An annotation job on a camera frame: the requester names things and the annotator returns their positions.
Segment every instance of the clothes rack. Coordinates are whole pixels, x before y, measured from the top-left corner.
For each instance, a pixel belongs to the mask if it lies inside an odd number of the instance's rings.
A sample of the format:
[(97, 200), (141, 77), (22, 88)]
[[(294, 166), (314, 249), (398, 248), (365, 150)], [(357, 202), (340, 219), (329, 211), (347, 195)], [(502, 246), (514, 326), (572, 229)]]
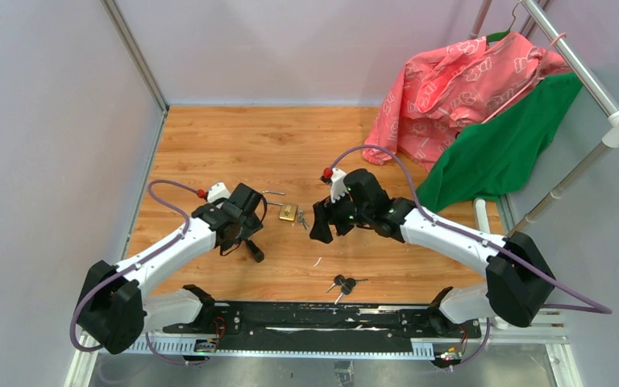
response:
[[(549, 18), (547, 18), (543, 8), (538, 2), (535, 0), (520, 0), (519, 2), (525, 7), (529, 15), (529, 19), (526, 21), (521, 31), (524, 29), (526, 32), (530, 31), (534, 23), (540, 27), (542, 32), (544, 32), (546, 37), (550, 40), (559, 36), (559, 31), (554, 27)], [(547, 5), (549, 0), (542, 0), (541, 3)], [(488, 14), (491, 5), (492, 0), (483, 0), (478, 15), (476, 16), (476, 22), (473, 24), (470, 39), (478, 37), (485, 16)], [(575, 53), (566, 38), (557, 40), (555, 48), (571, 67), (573, 73), (583, 82), (585, 89), (592, 95), (599, 107), (606, 113), (612, 127), (604, 137), (602, 137), (597, 146), (594, 147), (594, 149), (592, 149), (532, 210), (530, 210), (518, 224), (513, 226), (513, 229), (509, 232), (510, 235), (516, 231), (525, 230), (531, 223), (537, 222), (538, 218), (544, 214), (554, 202), (559, 200), (587, 170), (606, 156), (611, 150), (619, 147), (618, 103), (592, 73), (592, 70)]]

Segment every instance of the cable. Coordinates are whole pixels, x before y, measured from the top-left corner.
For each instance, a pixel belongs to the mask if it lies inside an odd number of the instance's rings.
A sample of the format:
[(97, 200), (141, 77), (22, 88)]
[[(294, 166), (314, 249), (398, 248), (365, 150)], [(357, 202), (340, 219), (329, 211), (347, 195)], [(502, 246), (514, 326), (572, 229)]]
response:
[(473, 355), (469, 356), (468, 359), (462, 361), (461, 363), (457, 364), (454, 368), (459, 368), (467, 363), (470, 363), (472, 360), (474, 360), (478, 355), (480, 355), (480, 352), (483, 351), (483, 348), (485, 348), (485, 345), (488, 344), (488, 340), (490, 340), (490, 326), (492, 324), (490, 324), (490, 318), (486, 318), (485, 319), (485, 336), (483, 336), (483, 341), (480, 342), (480, 346), (478, 347), (478, 349), (476, 349), (475, 352), (473, 352)]
[(172, 360), (170, 358), (168, 358), (165, 355), (162, 355), (160, 353), (158, 353), (158, 351), (156, 350), (156, 348), (153, 346), (153, 343), (151, 343), (151, 336), (148, 335), (148, 332), (146, 332), (146, 344), (148, 344), (148, 349), (151, 350), (152, 354), (155, 355), (158, 359), (164, 361), (165, 363), (170, 363), (170, 364), (175, 364), (175, 365), (185, 365), (185, 366), (190, 366), (190, 365), (200, 365), (205, 363), (207, 360), (209, 360), (210, 358), (207, 358), (205, 360), (195, 360), (195, 361), (188, 361), (188, 360)]
[(468, 346), (468, 333), (466, 332), (466, 328), (461, 325), (461, 330), (463, 331), (463, 336), (461, 337), (461, 354), (463, 355), (466, 352), (466, 346)]
[[(79, 342), (79, 339), (77, 338), (77, 333), (76, 333), (76, 325), (77, 325), (77, 321), (79, 320), (79, 316), (81, 314), (81, 310), (84, 309), (84, 307), (86, 306), (87, 303), (89, 303), (89, 301), (93, 298), (93, 296), (95, 296), (101, 289), (105, 288), (106, 286), (108, 286), (108, 284), (112, 283), (113, 281), (117, 280), (118, 278), (125, 276), (126, 274), (130, 273), (132, 270), (136, 270), (137, 266), (139, 265), (143, 265), (146, 262), (148, 262), (149, 260), (153, 259), (155, 256), (159, 255), (161, 252), (164, 252), (165, 250), (167, 250), (168, 248), (170, 248), (173, 244), (175, 244), (179, 239), (183, 239), (186, 235), (186, 233), (189, 231), (189, 227), (191, 224), (191, 220), (188, 214), (186, 214), (181, 208), (174, 206), (173, 204), (166, 202), (165, 200), (158, 198), (155, 193), (153, 193), (153, 186), (156, 184), (169, 184), (169, 185), (174, 185), (176, 187), (182, 188), (182, 189), (186, 189), (190, 192), (193, 192), (194, 194), (198, 195), (198, 191), (196, 191), (195, 189), (187, 186), (187, 185), (183, 185), (181, 183), (177, 183), (176, 181), (171, 181), (171, 180), (165, 180), (165, 179), (158, 179), (158, 180), (154, 180), (151, 181), (148, 184), (147, 187), (147, 191), (148, 194), (151, 196), (151, 198), (153, 198), (153, 200), (155, 200), (156, 202), (162, 204), (163, 206), (167, 206), (170, 210), (174, 210), (176, 211), (179, 215), (181, 215), (184, 218), (184, 229), (181, 231), (181, 234), (177, 234), (174, 236), (174, 238), (170, 239), (167, 243), (165, 243), (164, 245), (160, 246), (159, 248), (157, 248), (155, 251), (151, 252), (150, 254), (147, 254), (144, 258), (142, 258), (141, 260), (139, 260), (137, 262), (137, 264), (133, 264), (131, 266), (128, 266), (127, 268), (113, 274), (110, 277), (107, 277), (105, 280), (101, 281), (98, 285), (94, 286), (80, 301), (79, 304), (77, 304), (77, 307), (74, 310), (73, 313), (73, 318), (72, 321), (70, 322), (70, 330), (69, 330), (69, 335), (70, 335), (70, 341), (72, 342), (73, 346), (82, 352), (93, 352), (93, 351), (97, 351), (99, 349), (101, 349), (103, 346), (102, 345), (97, 345), (95, 347), (84, 347), (83, 345), (81, 345), (81, 343)], [(146, 334), (146, 340), (148, 342), (148, 346), (150, 347), (150, 341), (148, 340), (148, 333)]]
[(343, 157), (347, 156), (348, 154), (360, 150), (360, 149), (365, 149), (365, 148), (371, 148), (371, 149), (376, 149), (379, 150), (381, 152), (384, 152), (385, 154), (387, 154), (388, 156), (391, 156), (393, 158), (393, 160), (395, 160), (399, 165), (400, 168), (402, 168), (402, 172), (405, 174), (405, 177), (407, 179), (407, 184), (409, 185), (409, 189), (411, 190), (412, 196), (413, 196), (413, 200), (414, 203), (416, 204), (417, 209), (419, 210), (419, 212), (421, 212), (421, 214), (423, 215), (423, 217), (432, 222), (434, 225), (440, 226), (440, 227), (444, 227), (447, 230), (456, 232), (457, 234), (466, 236), (470, 239), (475, 240), (476, 242), (487, 242), (487, 245), (490, 246), (491, 248), (501, 252), (502, 254), (506, 255), (508, 258), (510, 258), (511, 260), (517, 262), (518, 264), (520, 264), (521, 266), (527, 268), (529, 271), (531, 271), (534, 275), (540, 277), (541, 279), (543, 279), (545, 282), (547, 282), (548, 284), (554, 286), (555, 288), (561, 289), (563, 292), (565, 292), (566, 294), (570, 295), (571, 297), (574, 297), (575, 299), (584, 302), (585, 304), (590, 305), (590, 307), (587, 306), (576, 306), (576, 305), (564, 305), (564, 304), (545, 304), (545, 307), (551, 307), (551, 308), (555, 308), (555, 309), (567, 309), (567, 310), (579, 310), (579, 311), (583, 311), (583, 312), (590, 312), (590, 313), (598, 313), (598, 314), (611, 314), (612, 311), (610, 308), (608, 308), (607, 306), (604, 306), (602, 304), (600, 304), (599, 302), (596, 302), (594, 300), (592, 300), (591, 298), (588, 298), (586, 296), (584, 296), (581, 293), (576, 292), (575, 290), (569, 288), (568, 286), (566, 286), (565, 284), (555, 280), (552, 277), (547, 276), (545, 273), (543, 273), (541, 270), (535, 268), (532, 264), (530, 264), (529, 262), (527, 262), (526, 260), (523, 260), (520, 256), (517, 256), (516, 254), (514, 254), (513, 252), (507, 250), (506, 248), (493, 243), (492, 241), (483, 239), (482, 237), (475, 235), (469, 231), (466, 231), (462, 228), (453, 226), (451, 224), (447, 224), (445, 222), (441, 222), (439, 220), (437, 220), (435, 218), (435, 216), (429, 214), (429, 211), (426, 210), (421, 203), (418, 201), (418, 197), (416, 195), (416, 189), (414, 188), (414, 184), (412, 182), (412, 176), (411, 174), (409, 174), (409, 171), (407, 170), (407, 168), (405, 167), (404, 164), (402, 164), (402, 161), (395, 156), (394, 153), (390, 152), (388, 149), (383, 148), (383, 147), (379, 147), (378, 145), (370, 145), (370, 144), (364, 144), (364, 145), (358, 145), (356, 147), (350, 148), (348, 150), (346, 150), (345, 152), (343, 152), (343, 154), (341, 154), (340, 156), (338, 156), (337, 159), (335, 159), (335, 161), (333, 162), (333, 164), (331, 164), (330, 169), (335, 168), (335, 165), (343, 159)]
[(264, 222), (264, 218), (267, 217), (267, 198), (262, 195), (262, 207), (264, 208), (264, 214), (262, 214), (262, 219), (260, 219), (260, 223)]
[(217, 316), (214, 319), (215, 320), (222, 320), (222, 333), (219, 335), (219, 338), (221, 339), (222, 337), (224, 337), (224, 334), (226, 333), (226, 320), (222, 316)]

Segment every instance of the key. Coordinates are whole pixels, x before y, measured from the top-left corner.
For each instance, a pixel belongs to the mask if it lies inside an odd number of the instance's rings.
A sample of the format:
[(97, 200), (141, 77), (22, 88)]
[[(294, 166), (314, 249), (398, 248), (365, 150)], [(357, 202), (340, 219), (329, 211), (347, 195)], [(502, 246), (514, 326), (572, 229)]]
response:
[(343, 284), (343, 286), (341, 286), (340, 288), (340, 295), (338, 296), (338, 298), (336, 298), (335, 302), (333, 303), (334, 305), (338, 305), (338, 303), (340, 302), (340, 300), (347, 296), (348, 294), (352, 293), (352, 288), (354, 286), (349, 286), (347, 281), (349, 280), (355, 280), (354, 278), (348, 278), (348, 280), (346, 280), (346, 283)]
[(305, 211), (300, 209), (297, 210), (297, 221), (307, 230), (309, 224), (305, 221)]
[(343, 286), (344, 283), (345, 283), (345, 277), (343, 277), (342, 274), (339, 274), (335, 276), (335, 278), (333, 279), (333, 284), (331, 284), (331, 287), (326, 292), (329, 293), (334, 287)]

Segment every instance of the white wall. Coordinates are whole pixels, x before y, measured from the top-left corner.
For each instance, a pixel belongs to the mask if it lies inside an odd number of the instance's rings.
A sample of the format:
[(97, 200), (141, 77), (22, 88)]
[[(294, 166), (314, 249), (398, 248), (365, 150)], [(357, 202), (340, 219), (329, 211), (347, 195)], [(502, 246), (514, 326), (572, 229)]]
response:
[(0, 386), (62, 385), (82, 280), (119, 258), (159, 123), (99, 1), (0, 1)]
[[(380, 105), (411, 56), (468, 37), (480, 3), (118, 0), (165, 97), (187, 105)], [(514, 4), (496, 0), (483, 31)]]
[[(556, 1), (548, 14), (619, 102), (619, 1)], [(598, 105), (582, 92), (538, 161), (530, 183), (511, 195), (517, 214), (532, 208), (608, 129)], [(613, 309), (610, 316), (568, 313), (567, 329), (584, 384), (619, 385), (619, 149), (528, 233), (558, 279)], [(559, 291), (551, 301), (573, 302)]]

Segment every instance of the brass padlock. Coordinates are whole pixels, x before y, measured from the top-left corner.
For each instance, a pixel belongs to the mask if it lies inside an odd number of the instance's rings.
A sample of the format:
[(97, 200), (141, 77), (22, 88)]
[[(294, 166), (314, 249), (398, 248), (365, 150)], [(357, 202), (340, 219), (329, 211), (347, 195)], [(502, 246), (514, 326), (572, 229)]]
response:
[(297, 204), (282, 204), (279, 211), (279, 219), (288, 220), (289, 222), (295, 222), (295, 215), (297, 214)]
[[(285, 193), (283, 192), (271, 191), (268, 189), (262, 191), (262, 194), (285, 195)], [(285, 204), (277, 202), (268, 202), (268, 204), (281, 207), (281, 209), (279, 210), (279, 219), (287, 220), (289, 222), (295, 222), (295, 217), (297, 216), (297, 204)]]

